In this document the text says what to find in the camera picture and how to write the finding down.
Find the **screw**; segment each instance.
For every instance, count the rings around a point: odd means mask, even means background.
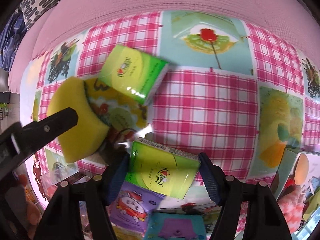
[[[64,180],[63,182],[60,183],[60,186],[61,187],[66,187],[66,186],[68,186],[68,184],[69,183],[66,180]]]
[[[102,179],[102,176],[101,175],[95,175],[94,177],[93,177],[93,180],[94,181],[99,181],[99,180],[101,180]]]
[[[234,180],[235,180],[235,177],[234,177],[234,176],[231,176],[231,175],[227,175],[227,176],[226,176],[226,180],[227,180],[227,181],[234,181]]]
[[[45,126],[43,127],[43,130],[44,130],[45,132],[49,132],[49,131],[50,131],[49,125],[45,125]]]
[[[268,184],[264,180],[259,181],[260,186],[266,187]]]

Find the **purple packet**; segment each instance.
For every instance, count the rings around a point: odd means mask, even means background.
[[[144,233],[149,214],[158,207],[164,197],[125,181],[117,199],[109,206],[109,219],[117,226]]]

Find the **blue gripper pad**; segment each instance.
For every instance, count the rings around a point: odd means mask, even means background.
[[[110,205],[119,194],[120,188],[129,169],[129,160],[130,156],[129,154],[126,154],[111,178],[107,189],[107,195],[104,198],[105,204],[107,206]]]
[[[219,186],[209,168],[209,165],[213,165],[213,164],[206,155],[203,156],[203,153],[200,153],[198,157],[201,161],[199,172],[203,179],[205,188],[207,189],[210,199],[214,201],[217,205],[219,205],[222,200],[219,195]]]

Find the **yellow sponge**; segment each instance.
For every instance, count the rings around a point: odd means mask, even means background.
[[[47,116],[71,107],[78,114],[78,124],[58,136],[67,163],[73,163],[93,154],[106,137],[109,127],[91,110],[84,91],[84,81],[70,77],[54,93]]]

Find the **gray floor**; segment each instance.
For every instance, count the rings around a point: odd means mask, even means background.
[[[20,120],[19,107],[20,95],[11,93],[8,116],[1,120],[1,133],[4,132],[10,125]]]

